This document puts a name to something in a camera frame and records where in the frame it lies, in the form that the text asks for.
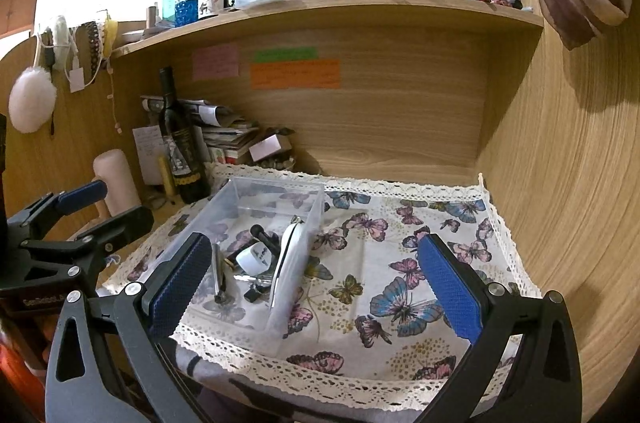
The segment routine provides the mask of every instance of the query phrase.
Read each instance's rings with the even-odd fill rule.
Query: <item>pink sticky note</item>
[[[239,76],[238,45],[220,44],[196,49],[191,53],[193,80],[219,80]]]

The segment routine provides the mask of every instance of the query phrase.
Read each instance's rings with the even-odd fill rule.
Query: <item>pink box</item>
[[[264,139],[260,141],[260,143],[256,143],[249,148],[251,158],[254,162],[258,162],[261,159],[268,158],[275,154],[280,154],[281,152],[286,152],[287,150],[291,150],[291,143],[289,143],[289,139],[282,134],[269,136],[267,139]]]

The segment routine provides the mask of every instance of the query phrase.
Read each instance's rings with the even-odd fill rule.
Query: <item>butterfly print tablecloth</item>
[[[217,186],[239,172],[256,175],[251,168],[225,167],[216,177]],[[501,282],[514,294],[540,295],[483,186],[415,185],[407,191],[403,186],[408,185],[280,174],[324,182],[327,193],[321,233],[310,250],[277,359],[217,342],[202,321],[196,323],[187,315],[174,335],[178,343],[228,371],[320,401],[391,410],[424,408],[468,347],[448,326],[418,266],[418,241],[427,233],[437,233],[485,282]],[[274,172],[268,178],[273,179]],[[140,276],[203,205],[185,207],[159,229],[157,237],[114,274],[108,285],[112,291]],[[233,248],[242,236],[221,234],[221,247]],[[245,316],[241,302],[220,306],[206,292],[196,293],[193,302],[229,322],[242,323]],[[508,346],[505,365],[516,349],[515,342]],[[507,371],[498,370],[487,396],[499,392]],[[421,389],[404,392],[415,386]]]

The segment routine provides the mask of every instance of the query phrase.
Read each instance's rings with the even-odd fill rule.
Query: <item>silver screw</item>
[[[66,296],[66,301],[73,304],[74,302],[78,301],[81,296],[81,292],[79,292],[77,289],[74,289]]]
[[[133,295],[137,295],[142,290],[142,284],[140,282],[132,282],[127,284],[127,287],[124,288],[124,292],[132,297]]]
[[[549,291],[549,300],[551,300],[555,304],[562,304],[564,298],[557,291]]]
[[[498,284],[498,282],[491,282],[488,289],[494,297],[501,297],[504,295],[504,286],[502,284]]]

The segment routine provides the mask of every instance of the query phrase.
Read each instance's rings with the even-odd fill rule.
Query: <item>orange object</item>
[[[340,60],[251,64],[251,88],[340,88]]]
[[[43,384],[27,369],[20,355],[1,343],[0,370],[33,415],[44,421]]]

